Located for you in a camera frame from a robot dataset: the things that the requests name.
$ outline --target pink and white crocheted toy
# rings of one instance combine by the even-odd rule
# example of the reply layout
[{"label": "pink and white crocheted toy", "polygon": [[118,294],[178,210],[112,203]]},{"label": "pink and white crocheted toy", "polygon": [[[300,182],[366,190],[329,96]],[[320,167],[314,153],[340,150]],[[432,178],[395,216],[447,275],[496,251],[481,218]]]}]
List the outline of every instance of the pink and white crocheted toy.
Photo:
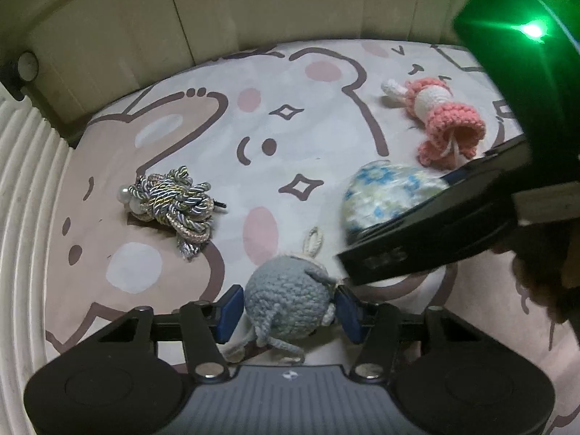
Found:
[{"label": "pink and white crocheted toy", "polygon": [[403,87],[389,80],[382,89],[425,125],[428,140],[419,146],[421,165],[454,169],[459,166],[460,155],[469,160],[475,157],[477,144],[485,136],[485,122],[474,107],[453,101],[445,82],[422,78]]}]

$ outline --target silver screw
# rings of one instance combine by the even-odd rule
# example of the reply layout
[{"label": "silver screw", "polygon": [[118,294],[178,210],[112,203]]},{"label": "silver screw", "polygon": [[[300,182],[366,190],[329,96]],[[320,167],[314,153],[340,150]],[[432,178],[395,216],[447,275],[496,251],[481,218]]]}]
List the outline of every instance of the silver screw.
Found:
[{"label": "silver screw", "polygon": [[207,362],[200,363],[195,367],[195,373],[198,376],[214,379],[224,372],[224,367],[219,363]]},{"label": "silver screw", "polygon": [[362,363],[355,368],[355,373],[364,379],[376,379],[383,374],[383,367],[376,363]]}]

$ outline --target human hand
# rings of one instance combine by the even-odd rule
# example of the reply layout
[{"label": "human hand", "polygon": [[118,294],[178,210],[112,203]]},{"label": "human hand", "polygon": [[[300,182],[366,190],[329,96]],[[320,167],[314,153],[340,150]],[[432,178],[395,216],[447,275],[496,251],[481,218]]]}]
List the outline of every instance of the human hand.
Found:
[{"label": "human hand", "polygon": [[509,250],[513,274],[530,299],[547,307],[554,321],[566,321],[571,289],[580,286],[580,220],[521,227],[492,248]]}]

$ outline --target white corrugated panel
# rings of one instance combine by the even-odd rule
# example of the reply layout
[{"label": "white corrugated panel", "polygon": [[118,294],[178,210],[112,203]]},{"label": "white corrugated panel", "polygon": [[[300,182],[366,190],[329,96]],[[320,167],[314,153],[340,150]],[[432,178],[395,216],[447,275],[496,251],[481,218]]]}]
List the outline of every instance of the white corrugated panel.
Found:
[{"label": "white corrugated panel", "polygon": [[71,152],[28,98],[0,84],[0,435],[34,433],[22,393],[46,363],[48,240]]}]

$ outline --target blue and white floral fabric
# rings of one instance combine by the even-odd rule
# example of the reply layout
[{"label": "blue and white floral fabric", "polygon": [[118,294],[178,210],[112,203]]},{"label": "blue and white floral fabric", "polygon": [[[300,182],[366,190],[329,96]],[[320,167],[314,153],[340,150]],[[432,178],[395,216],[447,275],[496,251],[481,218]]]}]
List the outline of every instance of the blue and white floral fabric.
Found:
[{"label": "blue and white floral fabric", "polygon": [[347,235],[400,216],[449,185],[418,167],[377,160],[362,167],[344,194],[342,223]]}]

